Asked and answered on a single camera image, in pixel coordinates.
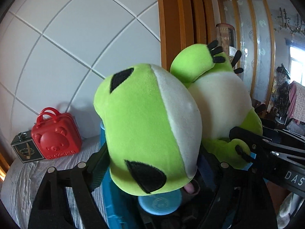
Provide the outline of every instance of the bolt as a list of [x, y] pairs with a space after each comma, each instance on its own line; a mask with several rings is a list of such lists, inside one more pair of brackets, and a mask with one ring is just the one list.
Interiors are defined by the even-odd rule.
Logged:
[[227, 168], [229, 167], [229, 164], [226, 163], [226, 162], [222, 162], [222, 163], [220, 164], [220, 166], [221, 166], [222, 168], [224, 168], [224, 169], [227, 169]]
[[280, 154], [276, 151], [272, 151], [271, 154], [273, 154], [274, 156], [279, 156]]
[[78, 168], [82, 169], [82, 168], [85, 168], [86, 167], [86, 163], [85, 162], [80, 162], [78, 165], [77, 165]]
[[55, 171], [55, 168], [54, 168], [54, 167], [48, 168], [48, 173], [53, 173], [54, 171]]

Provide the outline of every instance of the green frog plush toy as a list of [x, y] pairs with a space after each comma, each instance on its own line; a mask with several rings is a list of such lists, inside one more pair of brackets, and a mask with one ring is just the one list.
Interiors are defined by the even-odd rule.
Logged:
[[110, 175], [137, 196], [170, 192], [195, 175], [202, 138], [198, 106], [186, 87], [156, 65], [107, 77], [94, 107], [105, 126]]
[[220, 162], [227, 162], [236, 169], [247, 163], [237, 154], [235, 146], [239, 145], [248, 155], [250, 149], [240, 139], [230, 141], [230, 130], [239, 126], [259, 135], [263, 133], [250, 95], [232, 68], [240, 56], [238, 51], [230, 63], [215, 40], [209, 45], [194, 44], [185, 48], [170, 68], [187, 87], [200, 110], [202, 145]]

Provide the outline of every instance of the striped fabric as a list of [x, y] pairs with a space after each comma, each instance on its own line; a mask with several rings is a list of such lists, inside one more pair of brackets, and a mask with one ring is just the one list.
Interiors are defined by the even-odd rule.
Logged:
[[[23, 164], [19, 159], [16, 159], [7, 172], [2, 186], [1, 200], [19, 227], [21, 229], [27, 229], [33, 201], [42, 178], [49, 167], [54, 166], [57, 170], [71, 169], [79, 162], [86, 162], [91, 154], [99, 151], [99, 149], [100, 137], [97, 136], [86, 139], [83, 142], [80, 153], [71, 156], [25, 164]], [[75, 226], [78, 229], [84, 229], [72, 188], [66, 189]], [[102, 186], [97, 188], [92, 195], [100, 213], [104, 218], [106, 218]]]

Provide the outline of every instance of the red case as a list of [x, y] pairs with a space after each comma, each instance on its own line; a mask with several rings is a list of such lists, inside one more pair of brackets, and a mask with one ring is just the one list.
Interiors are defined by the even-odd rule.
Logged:
[[[49, 115], [51, 118], [44, 120], [43, 115]], [[41, 111], [31, 135], [37, 148], [46, 159], [77, 153], [80, 151], [82, 143], [71, 114], [61, 114], [51, 107]]]

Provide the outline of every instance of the white plush face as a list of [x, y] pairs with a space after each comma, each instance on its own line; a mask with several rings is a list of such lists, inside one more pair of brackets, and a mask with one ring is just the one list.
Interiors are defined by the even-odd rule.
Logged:
[[228, 138], [252, 107], [243, 81], [233, 72], [203, 75], [188, 90], [201, 113], [203, 138]]
[[157, 78], [171, 130], [184, 162], [185, 172], [189, 178], [193, 178], [197, 170], [202, 132], [198, 106], [185, 86], [172, 74], [156, 65], [151, 65], [151, 69]]

